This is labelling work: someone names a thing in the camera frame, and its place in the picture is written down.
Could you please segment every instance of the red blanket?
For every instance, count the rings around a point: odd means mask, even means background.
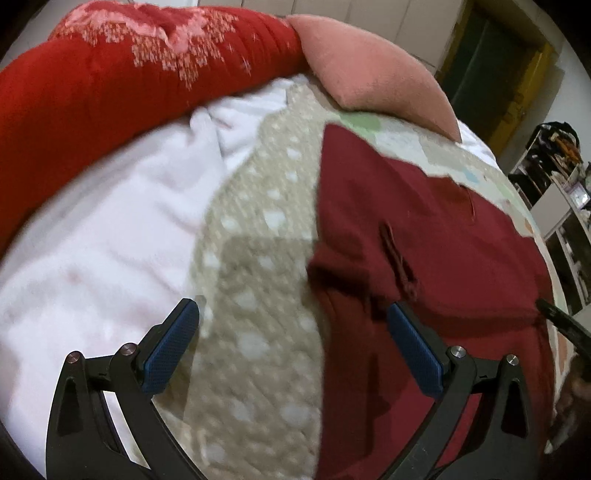
[[[248,9],[75,8],[0,72],[0,254],[29,213],[135,135],[305,65],[291,26]]]

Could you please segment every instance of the beige polka dot blanket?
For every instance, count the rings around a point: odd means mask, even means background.
[[[330,332],[308,288],[306,264],[317,238],[316,184],[328,122],[429,175],[451,176],[504,210],[518,232],[535,237],[555,301],[565,306],[543,241],[502,173],[436,134],[385,115],[338,111],[316,86],[295,85],[287,108],[265,119],[250,159],[210,206],[191,275],[194,294],[207,300],[199,338],[155,399],[209,479],[314,476]],[[572,348],[555,330],[550,338],[560,385]]]

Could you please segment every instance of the pink pillow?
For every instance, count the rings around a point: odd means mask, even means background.
[[[461,142],[456,115],[431,73],[388,40],[332,18],[291,15],[308,64],[347,110],[390,113]]]

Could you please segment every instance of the white shelf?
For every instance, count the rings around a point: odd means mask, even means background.
[[[560,230],[556,230],[555,233],[556,237],[558,237],[562,251],[564,252],[564,256],[566,257],[566,263],[569,265],[570,274],[573,276],[574,286],[577,289],[577,295],[581,301],[581,305],[584,308],[587,303],[585,302],[585,295],[583,294],[583,288],[581,287],[581,282],[579,279],[579,270],[575,266],[573,258],[569,254],[569,250],[566,248],[566,241],[564,240],[562,233],[560,233]]]
[[[570,206],[570,209],[572,210],[573,214],[575,215],[575,217],[579,221],[579,224],[580,224],[581,228],[583,229],[583,232],[585,232],[585,235],[587,236],[587,241],[591,244],[591,233],[589,233],[589,229],[587,228],[585,221],[581,217],[580,210],[574,204],[573,199],[570,197],[570,195],[564,191],[564,189],[560,186],[560,184],[554,178],[551,178],[551,180],[556,184],[560,193],[566,199],[567,203]]]

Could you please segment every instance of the white sheet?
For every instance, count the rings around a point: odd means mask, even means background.
[[[460,126],[460,135],[462,136],[462,143],[458,143],[460,148],[463,148],[467,152],[470,152],[480,158],[484,163],[490,165],[493,168],[496,168],[498,171],[501,171],[499,166],[496,163],[496,158],[494,153],[488,148],[478,136],[470,130],[470,128],[463,122],[457,121],[458,125]]]
[[[113,354],[164,320],[186,293],[210,199],[248,158],[261,120],[285,107],[292,83],[220,99],[110,155],[43,208],[7,255],[0,415],[40,472],[65,356]],[[131,441],[125,428],[122,440]]]

